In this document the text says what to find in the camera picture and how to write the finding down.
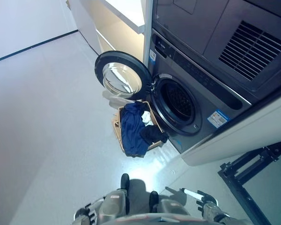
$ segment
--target baseboard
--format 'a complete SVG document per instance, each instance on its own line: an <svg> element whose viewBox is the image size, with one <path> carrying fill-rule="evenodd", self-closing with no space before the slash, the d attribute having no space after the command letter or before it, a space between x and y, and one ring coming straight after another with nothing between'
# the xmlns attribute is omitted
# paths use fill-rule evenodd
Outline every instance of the baseboard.
<svg viewBox="0 0 281 225"><path fill-rule="evenodd" d="M34 48L34 47L37 47L37 46L46 44L46 43L48 43L48 42L50 42L50 41L54 41L54 40L56 40L56 39L63 38L64 36L67 36L67 35L70 35L70 34L74 34L74 33L76 33L76 32L78 32L78 30L73 30L73 31L68 32L68 33L66 33L66 34L59 35L59 36L57 36L57 37L54 37L54 38L51 38L51 39L49 39L49 40L43 41L43 42L41 42L41 43L38 43L38 44L32 45L32 46L30 46L30 47L24 48L24 49L22 49L22 50L16 51L16 52L14 52L14 53L11 53L11 54L9 54L9 55L6 55L6 56L1 57L1 58L0 58L0 61L1 61L1 60L4 60L4 59L7 59L7 58L9 58L9 57L11 57L11 56L13 56L13 55L17 55L17 54L19 54L19 53L22 53L22 52L24 52L24 51L26 51L26 50L29 50L29 49L31 49L31 48Z"/></svg>

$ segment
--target front-loading washing machine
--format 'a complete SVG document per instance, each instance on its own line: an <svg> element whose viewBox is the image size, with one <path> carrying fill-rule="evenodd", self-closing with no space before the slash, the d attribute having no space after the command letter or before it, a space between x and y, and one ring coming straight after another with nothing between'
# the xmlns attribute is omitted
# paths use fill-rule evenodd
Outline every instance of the front-loading washing machine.
<svg viewBox="0 0 281 225"><path fill-rule="evenodd" d="M182 153L198 146L251 104L152 30L148 68L119 51L95 63L99 82L115 96L146 99Z"/></svg>

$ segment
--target clothes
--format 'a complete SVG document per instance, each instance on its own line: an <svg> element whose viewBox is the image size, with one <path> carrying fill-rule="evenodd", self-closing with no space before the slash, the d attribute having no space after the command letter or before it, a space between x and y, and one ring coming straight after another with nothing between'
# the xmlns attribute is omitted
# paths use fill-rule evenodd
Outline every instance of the clothes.
<svg viewBox="0 0 281 225"><path fill-rule="evenodd" d="M126 104L121 110L122 144L127 155L145 155L150 146L140 135L145 127L141 115L148 109L146 103L136 101Z"/></svg>
<svg viewBox="0 0 281 225"><path fill-rule="evenodd" d="M153 125L153 122L151 120L151 114L149 111L145 111L144 114L141 116L141 118L145 126Z"/></svg>
<svg viewBox="0 0 281 225"><path fill-rule="evenodd" d="M166 143L169 138L169 135L167 133L162 133L157 125L148 125L144 127L140 131L140 135L149 145L158 141Z"/></svg>

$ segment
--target shelf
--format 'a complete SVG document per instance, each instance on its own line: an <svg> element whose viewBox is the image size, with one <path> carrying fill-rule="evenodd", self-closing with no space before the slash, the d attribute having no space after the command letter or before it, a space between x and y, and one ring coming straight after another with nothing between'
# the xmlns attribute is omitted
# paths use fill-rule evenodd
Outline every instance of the shelf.
<svg viewBox="0 0 281 225"><path fill-rule="evenodd" d="M142 10L144 0L100 0L111 12L118 16L137 34L145 30Z"/></svg>

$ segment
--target blue clothing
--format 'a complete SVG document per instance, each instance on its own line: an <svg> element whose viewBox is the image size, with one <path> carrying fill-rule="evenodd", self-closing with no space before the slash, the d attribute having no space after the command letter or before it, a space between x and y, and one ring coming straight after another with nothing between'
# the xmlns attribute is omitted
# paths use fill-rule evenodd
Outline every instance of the blue clothing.
<svg viewBox="0 0 281 225"><path fill-rule="evenodd" d="M149 111L146 103L126 104L121 110L122 144L127 155L145 155L150 146L142 137L141 130L145 127L142 114Z"/></svg>

